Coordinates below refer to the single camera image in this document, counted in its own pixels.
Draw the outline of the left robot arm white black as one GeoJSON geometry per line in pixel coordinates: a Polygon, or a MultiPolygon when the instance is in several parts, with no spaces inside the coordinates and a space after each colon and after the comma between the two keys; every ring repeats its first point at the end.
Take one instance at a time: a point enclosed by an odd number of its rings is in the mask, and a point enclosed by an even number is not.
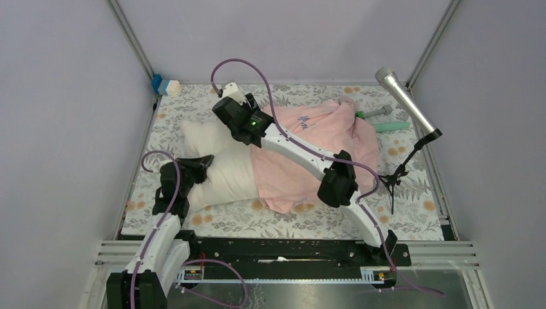
{"type": "Polygon", "coordinates": [[[167,308],[167,296],[180,267],[199,258],[194,232],[187,240],[175,237],[189,212],[188,195],[194,185],[206,181],[214,156],[167,157],[159,168],[146,170],[160,175],[151,228],[123,271],[109,275],[108,308],[167,308]]]}

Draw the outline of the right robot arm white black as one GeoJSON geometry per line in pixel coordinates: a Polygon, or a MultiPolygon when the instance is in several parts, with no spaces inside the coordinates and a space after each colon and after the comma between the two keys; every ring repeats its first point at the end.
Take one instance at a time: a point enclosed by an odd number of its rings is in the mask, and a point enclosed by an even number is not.
{"type": "Polygon", "coordinates": [[[318,198],[339,208],[360,232],[370,259],[385,265],[395,256],[397,237],[364,202],[356,182],[356,163],[346,151],[335,154],[293,135],[257,106],[252,94],[220,91],[212,112],[227,126],[233,139],[281,155],[301,166],[320,182],[318,198]]]}

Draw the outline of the pink purple pillowcase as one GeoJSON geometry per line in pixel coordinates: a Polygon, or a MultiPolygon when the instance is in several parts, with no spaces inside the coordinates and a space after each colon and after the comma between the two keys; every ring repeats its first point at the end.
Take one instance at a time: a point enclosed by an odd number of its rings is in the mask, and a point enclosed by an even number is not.
{"type": "MultiPolygon", "coordinates": [[[[361,193],[375,192],[374,172],[378,170],[379,143],[374,127],[356,117],[358,105],[342,96],[317,106],[281,107],[266,105],[263,112],[275,115],[290,136],[318,153],[316,160],[346,151],[355,168],[355,181],[361,193]]],[[[250,159],[262,203],[269,209],[288,213],[301,204],[317,204],[320,181],[304,167],[268,149],[251,147],[250,159]]]]}

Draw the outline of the white pillow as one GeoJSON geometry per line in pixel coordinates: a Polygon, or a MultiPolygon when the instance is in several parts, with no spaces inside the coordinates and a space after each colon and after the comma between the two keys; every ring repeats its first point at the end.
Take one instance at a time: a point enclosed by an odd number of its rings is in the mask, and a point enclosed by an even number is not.
{"type": "Polygon", "coordinates": [[[233,139],[227,126],[219,120],[184,120],[180,128],[186,158],[214,157],[206,171],[207,179],[188,195],[191,211],[259,197],[251,147],[233,139]]]}

